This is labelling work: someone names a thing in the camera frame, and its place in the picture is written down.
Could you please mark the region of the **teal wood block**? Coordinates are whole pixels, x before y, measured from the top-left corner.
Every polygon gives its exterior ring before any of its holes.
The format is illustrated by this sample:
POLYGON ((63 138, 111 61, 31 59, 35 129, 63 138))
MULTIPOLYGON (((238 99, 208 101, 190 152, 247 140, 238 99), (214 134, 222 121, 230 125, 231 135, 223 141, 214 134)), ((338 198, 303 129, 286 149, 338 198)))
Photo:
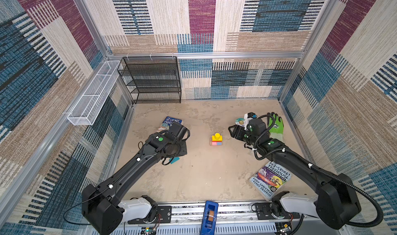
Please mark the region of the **teal wood block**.
POLYGON ((176 163, 179 159, 180 159, 179 157, 175 157, 175 158, 173 158, 173 159, 170 161, 170 163, 171 163, 171 164, 174 164, 174 163, 176 163))

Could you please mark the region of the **yellow rectangular wood block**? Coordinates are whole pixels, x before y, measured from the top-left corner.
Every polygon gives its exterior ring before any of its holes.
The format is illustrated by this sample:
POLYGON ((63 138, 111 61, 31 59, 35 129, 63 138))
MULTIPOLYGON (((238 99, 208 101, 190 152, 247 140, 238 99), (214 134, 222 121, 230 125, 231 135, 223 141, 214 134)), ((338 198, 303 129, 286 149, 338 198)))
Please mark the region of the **yellow rectangular wood block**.
POLYGON ((212 136, 212 142, 222 142, 222 141, 223 141, 222 135, 220 135, 218 137, 215 135, 212 136))

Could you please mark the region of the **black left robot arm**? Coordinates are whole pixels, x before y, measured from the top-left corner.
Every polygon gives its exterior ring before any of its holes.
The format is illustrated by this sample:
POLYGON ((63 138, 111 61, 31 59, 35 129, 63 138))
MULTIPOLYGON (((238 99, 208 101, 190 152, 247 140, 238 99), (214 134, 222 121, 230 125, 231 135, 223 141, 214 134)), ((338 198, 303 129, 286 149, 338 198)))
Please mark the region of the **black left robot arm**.
POLYGON ((153 133, 138 153, 120 170, 98 186, 88 185, 82 191, 82 215, 101 235, 111 234, 120 223, 132 220, 152 223, 158 217, 157 203, 147 195, 124 200, 130 188, 152 166, 166 159, 187 154, 190 131, 178 122, 168 130, 153 133))

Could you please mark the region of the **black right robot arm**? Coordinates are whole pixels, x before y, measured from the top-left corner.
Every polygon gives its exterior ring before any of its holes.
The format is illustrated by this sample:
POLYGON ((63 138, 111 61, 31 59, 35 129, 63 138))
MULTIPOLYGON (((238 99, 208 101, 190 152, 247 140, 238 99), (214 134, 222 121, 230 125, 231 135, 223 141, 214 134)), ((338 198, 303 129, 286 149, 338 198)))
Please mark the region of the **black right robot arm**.
POLYGON ((314 190, 317 197, 302 214, 321 219, 327 226, 340 229, 361 212, 359 188, 344 174, 335 175, 310 163, 292 151, 282 141, 271 138, 261 119, 252 119, 247 127, 238 124, 228 127, 232 138, 245 143, 256 159, 268 159, 281 165, 314 190))

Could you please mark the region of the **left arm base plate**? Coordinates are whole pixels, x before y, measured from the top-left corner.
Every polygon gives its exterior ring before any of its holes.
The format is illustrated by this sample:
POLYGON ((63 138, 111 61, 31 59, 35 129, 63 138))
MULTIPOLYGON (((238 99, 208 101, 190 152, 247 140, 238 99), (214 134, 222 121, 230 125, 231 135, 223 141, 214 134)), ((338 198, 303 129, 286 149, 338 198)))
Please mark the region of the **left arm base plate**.
POLYGON ((129 225, 133 224, 168 224, 171 222, 172 206, 155 206, 152 207, 149 214, 145 218, 132 219, 127 222, 129 225))

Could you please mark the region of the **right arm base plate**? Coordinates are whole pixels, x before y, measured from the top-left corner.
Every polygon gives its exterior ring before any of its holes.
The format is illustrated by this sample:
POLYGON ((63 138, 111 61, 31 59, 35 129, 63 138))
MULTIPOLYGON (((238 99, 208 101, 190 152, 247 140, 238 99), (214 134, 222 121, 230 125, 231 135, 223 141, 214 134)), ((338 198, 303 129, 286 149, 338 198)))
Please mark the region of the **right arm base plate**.
POLYGON ((256 213, 258 220, 270 220, 270 219, 299 219, 301 214, 290 213, 284 210, 280 203, 277 202, 265 202, 265 203, 254 203, 251 205, 251 211, 256 213))

